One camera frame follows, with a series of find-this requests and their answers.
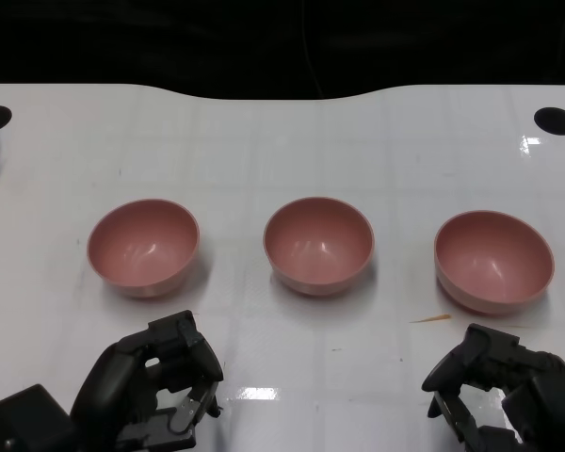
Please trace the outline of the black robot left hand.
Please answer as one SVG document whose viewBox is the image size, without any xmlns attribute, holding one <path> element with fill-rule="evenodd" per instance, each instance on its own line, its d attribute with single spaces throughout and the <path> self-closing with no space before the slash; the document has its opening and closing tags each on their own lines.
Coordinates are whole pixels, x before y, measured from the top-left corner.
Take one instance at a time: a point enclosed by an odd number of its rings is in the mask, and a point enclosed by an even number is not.
<svg viewBox="0 0 565 452">
<path fill-rule="evenodd" d="M 189 310 L 149 323 L 98 358 L 71 410 L 83 451 L 183 451 L 221 414 L 223 370 Z"/>
</svg>

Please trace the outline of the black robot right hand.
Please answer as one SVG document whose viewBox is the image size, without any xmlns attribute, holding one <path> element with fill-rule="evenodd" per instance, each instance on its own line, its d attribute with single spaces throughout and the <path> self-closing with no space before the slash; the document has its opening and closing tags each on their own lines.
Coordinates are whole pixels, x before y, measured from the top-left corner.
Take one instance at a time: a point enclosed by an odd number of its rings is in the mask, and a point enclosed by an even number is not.
<svg viewBox="0 0 565 452">
<path fill-rule="evenodd" d="M 443 416 L 467 451 L 565 451 L 565 362 L 519 341 L 473 323 L 422 384 L 433 394 L 428 417 Z M 460 399 L 464 385 L 502 390 L 512 429 L 478 426 Z"/>
</svg>

